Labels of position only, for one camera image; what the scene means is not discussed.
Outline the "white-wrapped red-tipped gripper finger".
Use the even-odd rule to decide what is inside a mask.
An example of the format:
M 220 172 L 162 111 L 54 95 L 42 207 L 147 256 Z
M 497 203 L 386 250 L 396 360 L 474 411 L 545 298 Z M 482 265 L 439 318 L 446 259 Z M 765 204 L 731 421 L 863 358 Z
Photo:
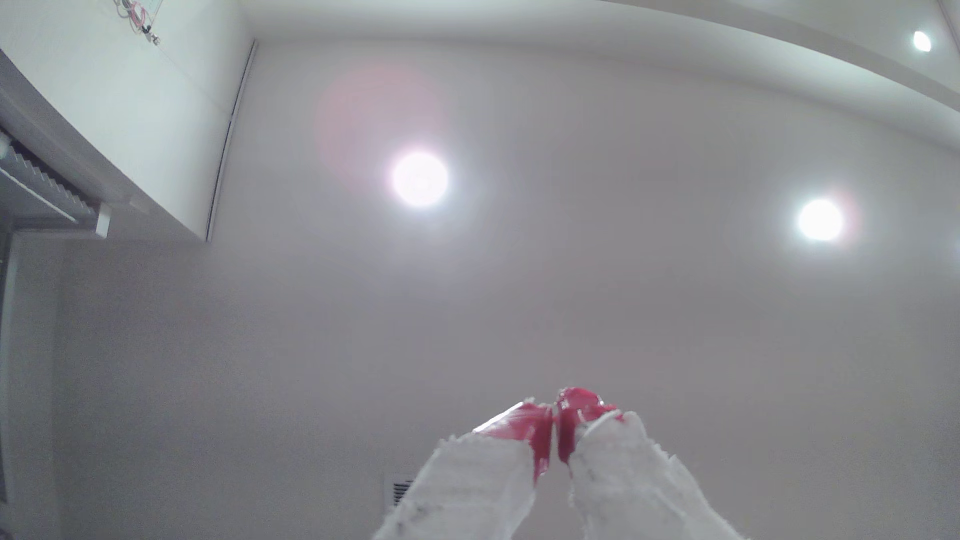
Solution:
M 523 400 L 438 443 L 373 539 L 513 539 L 548 470 L 554 406 Z
M 557 398 L 557 438 L 585 539 L 742 539 L 638 413 L 567 387 Z

